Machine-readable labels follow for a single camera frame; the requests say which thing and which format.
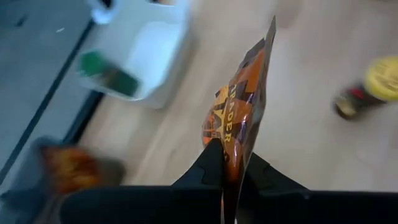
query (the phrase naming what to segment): snack bag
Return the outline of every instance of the snack bag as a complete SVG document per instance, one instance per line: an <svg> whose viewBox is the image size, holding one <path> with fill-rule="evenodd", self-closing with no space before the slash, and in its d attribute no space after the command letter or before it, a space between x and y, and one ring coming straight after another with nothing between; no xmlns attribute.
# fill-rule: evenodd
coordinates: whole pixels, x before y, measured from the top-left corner
<svg viewBox="0 0 398 224"><path fill-rule="evenodd" d="M223 205L224 214L231 214L224 217L226 223L234 219L244 171L266 107L266 78L275 33L274 17L266 38L247 52L229 84L216 93L202 126L205 146L213 138L220 138L224 147Z"/></svg>
<svg viewBox="0 0 398 224"><path fill-rule="evenodd" d="M57 193L69 194L100 185L97 163L82 149L46 147L42 155Z"/></svg>

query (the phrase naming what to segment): wooden floor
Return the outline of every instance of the wooden floor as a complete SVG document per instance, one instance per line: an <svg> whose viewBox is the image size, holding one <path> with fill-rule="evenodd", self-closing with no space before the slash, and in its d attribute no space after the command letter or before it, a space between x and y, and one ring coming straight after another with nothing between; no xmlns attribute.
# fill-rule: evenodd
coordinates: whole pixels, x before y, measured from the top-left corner
<svg viewBox="0 0 398 224"><path fill-rule="evenodd" d="M201 124L215 92L276 14L254 152L310 189L398 191L398 107L353 123L331 109L333 96L372 59L398 53L397 11L397 1L194 1L198 47L169 107L106 97L80 144L123 160L125 184L171 184L203 150Z"/></svg>

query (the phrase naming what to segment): orange snack bag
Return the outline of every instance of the orange snack bag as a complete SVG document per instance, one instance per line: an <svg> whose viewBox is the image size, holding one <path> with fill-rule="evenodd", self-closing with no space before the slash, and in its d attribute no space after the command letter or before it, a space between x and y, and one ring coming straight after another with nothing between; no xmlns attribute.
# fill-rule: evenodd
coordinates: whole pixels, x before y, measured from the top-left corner
<svg viewBox="0 0 398 224"><path fill-rule="evenodd" d="M244 171L266 107L266 78L276 33L275 17L265 39L249 50L229 84L220 88L203 123L203 144L220 138L224 147L225 222L233 221Z"/></svg>
<svg viewBox="0 0 398 224"><path fill-rule="evenodd" d="M42 149L42 154L58 193L68 194L99 186L96 161L82 149L48 147Z"/></svg>

